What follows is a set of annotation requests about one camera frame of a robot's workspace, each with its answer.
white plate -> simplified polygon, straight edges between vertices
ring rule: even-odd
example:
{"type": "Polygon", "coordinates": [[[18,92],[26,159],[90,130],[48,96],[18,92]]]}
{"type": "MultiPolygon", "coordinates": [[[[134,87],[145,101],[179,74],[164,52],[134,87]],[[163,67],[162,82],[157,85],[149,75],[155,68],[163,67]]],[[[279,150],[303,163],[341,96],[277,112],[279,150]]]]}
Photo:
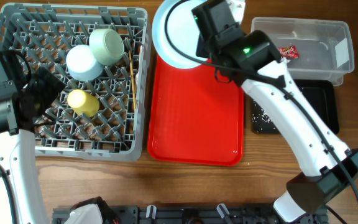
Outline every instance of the white plate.
{"type": "MultiPolygon", "coordinates": [[[[178,1],[179,0],[166,0],[161,4],[154,16],[152,40],[159,56],[169,65],[181,69],[194,68],[197,67],[199,63],[188,60],[177,53],[168,43],[167,37],[165,36],[165,18],[167,17],[168,11],[178,1]]],[[[198,30],[191,10],[205,1],[206,0],[191,0],[179,5],[171,13],[168,20],[168,33],[172,43],[182,52],[202,61],[205,61],[206,58],[196,56],[200,30],[198,30]]]]}

green indicator light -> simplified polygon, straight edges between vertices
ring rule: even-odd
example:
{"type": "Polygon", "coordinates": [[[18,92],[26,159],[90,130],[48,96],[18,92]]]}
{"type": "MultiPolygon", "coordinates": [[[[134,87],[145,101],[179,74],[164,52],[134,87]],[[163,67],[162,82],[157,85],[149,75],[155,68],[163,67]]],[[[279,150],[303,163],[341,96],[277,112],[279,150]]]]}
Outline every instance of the green indicator light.
{"type": "Polygon", "coordinates": [[[247,47],[242,50],[245,54],[249,54],[251,52],[251,48],[247,47]]]}

wooden table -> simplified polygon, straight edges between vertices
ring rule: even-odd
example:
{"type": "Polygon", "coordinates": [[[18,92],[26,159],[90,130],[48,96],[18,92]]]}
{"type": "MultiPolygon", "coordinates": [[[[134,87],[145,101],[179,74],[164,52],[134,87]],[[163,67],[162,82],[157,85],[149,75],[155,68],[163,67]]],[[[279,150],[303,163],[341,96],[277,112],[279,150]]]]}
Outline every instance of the wooden table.
{"type": "MultiPolygon", "coordinates": [[[[49,0],[50,4],[95,4],[100,6],[143,7],[149,19],[162,0],[87,1],[49,0]]],[[[257,16],[297,17],[346,21],[349,24],[356,69],[337,87],[336,98],[341,132],[339,137],[351,148],[358,147],[358,1],[352,0],[247,0],[243,29],[250,31],[257,16]]],[[[148,85],[153,83],[150,74],[148,85]]],[[[150,94],[147,97],[150,105],[150,94]]],[[[270,203],[285,191],[285,184],[300,170],[295,157],[280,135],[256,135],[250,130],[246,109],[244,158],[235,167],[174,164],[153,160],[146,144],[137,162],[99,162],[54,157],[37,158],[39,180],[49,216],[53,208],[67,208],[79,201],[102,196],[110,205],[229,205],[270,203]]],[[[351,189],[329,205],[348,223],[358,223],[358,206],[351,189]]]]}

dish rack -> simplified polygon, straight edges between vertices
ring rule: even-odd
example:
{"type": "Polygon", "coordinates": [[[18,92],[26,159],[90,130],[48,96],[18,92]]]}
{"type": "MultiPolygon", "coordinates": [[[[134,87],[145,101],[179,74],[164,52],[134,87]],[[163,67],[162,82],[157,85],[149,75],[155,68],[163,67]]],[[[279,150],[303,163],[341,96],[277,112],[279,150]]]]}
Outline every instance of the dish rack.
{"type": "Polygon", "coordinates": [[[36,156],[63,156],[103,161],[135,161],[142,153],[145,82],[151,48],[147,11],[135,7],[69,6],[9,3],[0,13],[0,50],[25,55],[31,70],[49,69],[66,88],[36,123],[57,123],[36,129],[36,156]],[[89,45],[95,29],[117,31],[125,45],[122,60],[106,66],[93,81],[79,82],[68,73],[65,59],[76,45],[89,45]],[[133,107],[129,51],[139,77],[133,107]],[[67,103],[76,89],[96,96],[98,113],[76,114],[67,103]]]}

cup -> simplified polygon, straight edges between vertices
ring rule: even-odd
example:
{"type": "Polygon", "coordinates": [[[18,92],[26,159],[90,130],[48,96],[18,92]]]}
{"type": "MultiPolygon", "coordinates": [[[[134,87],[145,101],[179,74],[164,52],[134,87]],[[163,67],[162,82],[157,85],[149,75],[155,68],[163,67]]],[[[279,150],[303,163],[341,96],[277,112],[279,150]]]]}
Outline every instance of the cup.
{"type": "Polygon", "coordinates": [[[70,75],[83,82],[94,80],[104,70],[104,66],[95,59],[88,45],[73,47],[67,54],[66,63],[70,75]]]}
{"type": "Polygon", "coordinates": [[[91,118],[99,111],[98,99],[83,90],[72,91],[67,97],[67,102],[78,116],[84,113],[91,118]]]}
{"type": "Polygon", "coordinates": [[[118,62],[124,54],[121,36],[112,29],[94,30],[89,37],[89,47],[97,61],[106,66],[118,62]]]}

